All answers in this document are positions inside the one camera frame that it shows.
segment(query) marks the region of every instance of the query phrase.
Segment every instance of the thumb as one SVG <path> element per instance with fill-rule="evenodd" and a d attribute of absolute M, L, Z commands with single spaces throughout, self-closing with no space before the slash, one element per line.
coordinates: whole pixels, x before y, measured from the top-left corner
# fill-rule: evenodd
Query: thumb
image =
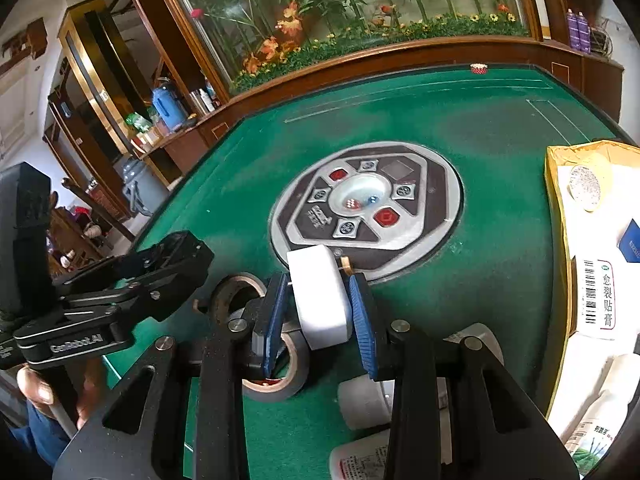
<path fill-rule="evenodd" d="M 21 368 L 16 375 L 16 381 L 22 394 L 36 406 L 53 404 L 53 390 L 28 366 Z"/>

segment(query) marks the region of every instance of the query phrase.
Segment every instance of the purple bottle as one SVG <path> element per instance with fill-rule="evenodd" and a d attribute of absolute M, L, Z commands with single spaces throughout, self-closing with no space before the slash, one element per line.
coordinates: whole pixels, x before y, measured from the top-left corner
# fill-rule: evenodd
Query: purple bottle
<path fill-rule="evenodd" d="M 587 19 L 582 15 L 581 12 L 578 13 L 577 17 L 578 21 L 578 33 L 580 35 L 580 50 L 586 52 L 587 54 L 591 53 L 591 29 L 589 28 L 589 23 Z"/>
<path fill-rule="evenodd" d="M 569 27 L 569 45 L 575 50 L 580 50 L 580 31 L 578 30 L 578 18 L 571 9 L 566 14 L 566 24 Z"/>

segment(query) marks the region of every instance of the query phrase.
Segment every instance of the green felt table surface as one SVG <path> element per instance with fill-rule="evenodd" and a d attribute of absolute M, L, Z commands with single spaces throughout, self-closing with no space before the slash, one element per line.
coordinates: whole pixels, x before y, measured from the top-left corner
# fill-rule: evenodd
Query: green felt table surface
<path fill-rule="evenodd" d="M 246 118 L 155 215 L 139 247 L 183 229 L 204 240 L 215 259 L 198 292 L 202 298 L 228 274 L 246 271 L 267 279 L 283 269 L 270 246 L 270 211 L 297 174 L 354 144 L 403 140 L 425 145 L 458 172 L 462 214 L 433 257 L 373 286 L 376 301 L 436 337 L 485 323 L 500 342 L 507 370 L 532 394 L 548 337 L 553 283 L 545 149 L 594 137 L 614 135 L 574 95 L 532 68 L 372 78 Z M 140 323 L 136 344 L 108 361 L 122 375 L 157 336 L 185 340 L 206 333 L 206 318 L 185 305 L 162 323 Z M 312 353 L 309 380 L 293 398 L 274 404 L 245 399 L 252 479 L 329 478 L 331 450 L 359 436 L 342 421 L 337 386 L 363 373 L 352 338 Z M 187 475 L 195 383 L 186 433 Z"/>

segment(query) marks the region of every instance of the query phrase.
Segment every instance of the human hand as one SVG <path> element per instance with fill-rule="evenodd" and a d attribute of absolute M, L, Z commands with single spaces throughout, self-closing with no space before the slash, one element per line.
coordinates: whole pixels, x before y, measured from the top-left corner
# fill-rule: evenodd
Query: human hand
<path fill-rule="evenodd" d="M 78 393 L 78 430 L 84 426 L 107 391 L 106 370 L 102 359 L 91 358 L 84 363 L 82 391 Z M 44 415 L 54 418 L 50 406 L 54 403 L 51 386 L 40 375 L 25 365 L 16 377 L 22 394 Z"/>

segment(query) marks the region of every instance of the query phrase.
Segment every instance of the red button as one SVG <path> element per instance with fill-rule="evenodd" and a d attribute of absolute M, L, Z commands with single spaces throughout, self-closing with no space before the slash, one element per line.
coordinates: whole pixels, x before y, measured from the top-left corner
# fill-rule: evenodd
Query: red button
<path fill-rule="evenodd" d="M 391 227 L 398 222 L 400 215 L 390 207 L 385 207 L 373 215 L 373 219 L 382 225 L 382 227 Z"/>
<path fill-rule="evenodd" d="M 349 173 L 347 173 L 346 171 L 344 171 L 342 168 L 339 168 L 338 170 L 333 170 L 331 173 L 329 173 L 329 178 L 331 180 L 342 180 L 344 179 Z"/>

